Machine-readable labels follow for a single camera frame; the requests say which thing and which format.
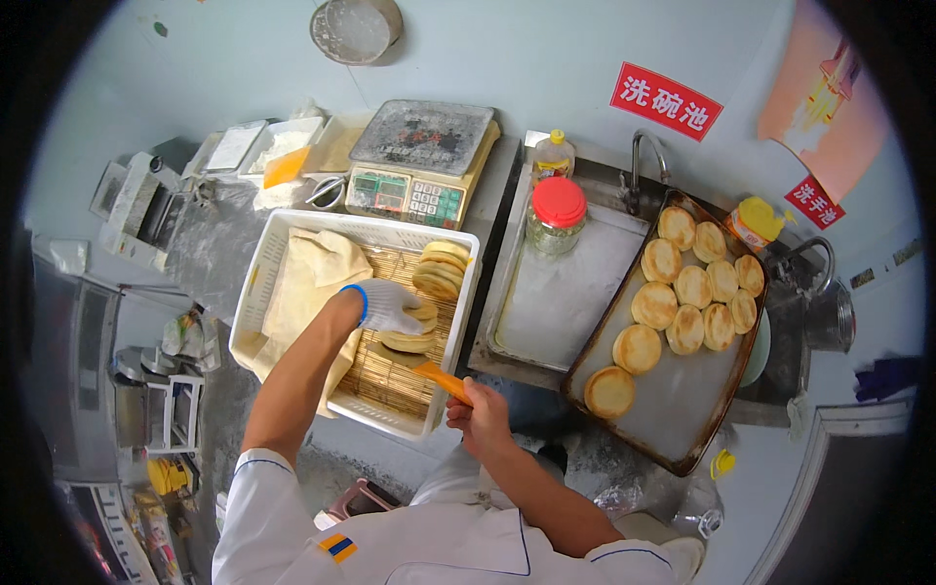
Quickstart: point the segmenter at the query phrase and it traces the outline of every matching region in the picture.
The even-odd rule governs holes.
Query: towel
[[[335,293],[345,285],[372,276],[373,269],[364,253],[346,237],[329,231],[316,234],[291,227],[286,254],[263,321],[263,336],[258,338],[254,351],[236,350],[234,359],[263,382],[286,349]],[[335,418],[326,406],[328,397],[354,363],[360,335],[360,329],[351,333],[332,362],[318,414]]]

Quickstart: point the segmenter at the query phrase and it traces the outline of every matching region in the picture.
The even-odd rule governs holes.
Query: yellow blue patch
[[[330,554],[336,563],[347,559],[358,550],[358,545],[344,534],[333,534],[318,543],[318,546]]]

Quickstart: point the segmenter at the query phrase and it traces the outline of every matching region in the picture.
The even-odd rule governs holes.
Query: faucet
[[[624,179],[624,173],[621,173],[621,188],[618,189],[618,198],[627,206],[627,212],[632,215],[639,213],[640,206],[640,139],[647,139],[653,147],[653,153],[656,154],[656,162],[660,165],[660,183],[669,185],[669,168],[666,166],[666,160],[663,158],[663,145],[660,139],[656,138],[650,130],[639,128],[634,133],[634,139],[631,143],[631,184],[627,185]]]
[[[797,246],[793,250],[790,250],[786,252],[785,254],[772,258],[771,260],[768,261],[768,266],[770,268],[774,268],[777,265],[779,265],[781,262],[783,262],[785,259],[792,258],[793,256],[797,256],[800,252],[807,250],[809,248],[813,248],[814,246],[821,246],[823,248],[826,248],[826,255],[828,256],[828,262],[826,263],[826,272],[823,275],[822,283],[819,286],[815,286],[810,289],[809,291],[810,298],[819,296],[825,293],[826,290],[829,288],[829,285],[832,284],[832,278],[835,275],[835,253],[832,252],[832,244],[829,243],[828,240],[820,236],[809,238],[808,240],[801,243],[799,246]]]

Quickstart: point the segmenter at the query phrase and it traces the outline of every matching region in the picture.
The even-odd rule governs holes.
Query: red lid
[[[544,224],[572,227],[585,217],[587,209],[581,188],[565,177],[543,179],[533,190],[533,211]]]

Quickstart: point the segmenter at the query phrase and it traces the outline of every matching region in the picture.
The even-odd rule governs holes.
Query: white chef jacket
[[[516,507],[410,505],[319,532],[292,467],[258,448],[235,467],[212,583],[669,585],[675,575],[666,551],[641,540],[622,538],[584,559],[555,552]]]

